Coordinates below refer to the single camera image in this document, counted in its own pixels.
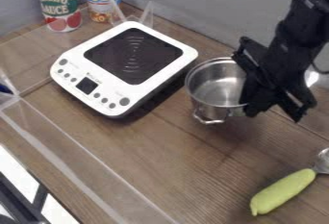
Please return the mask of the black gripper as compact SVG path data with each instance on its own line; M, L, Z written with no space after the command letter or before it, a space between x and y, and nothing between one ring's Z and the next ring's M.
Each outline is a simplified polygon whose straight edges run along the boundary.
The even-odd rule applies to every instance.
M240 102L246 104L248 117L256 117L280 105L289 118L296 123L301 121L317 105L309 89L320 80L313 67L316 55L312 48L281 38L274 38L265 46L252 38L241 37L233 60L246 72Z

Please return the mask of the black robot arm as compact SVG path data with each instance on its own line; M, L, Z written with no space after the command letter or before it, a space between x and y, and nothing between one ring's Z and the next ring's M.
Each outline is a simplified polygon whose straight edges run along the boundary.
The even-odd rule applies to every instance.
M300 121L316 106L305 80L314 59L329 43L329 0L292 0L268 46L249 37L240 39L233 60L246 72L240 103L245 114L257 116L278 106Z

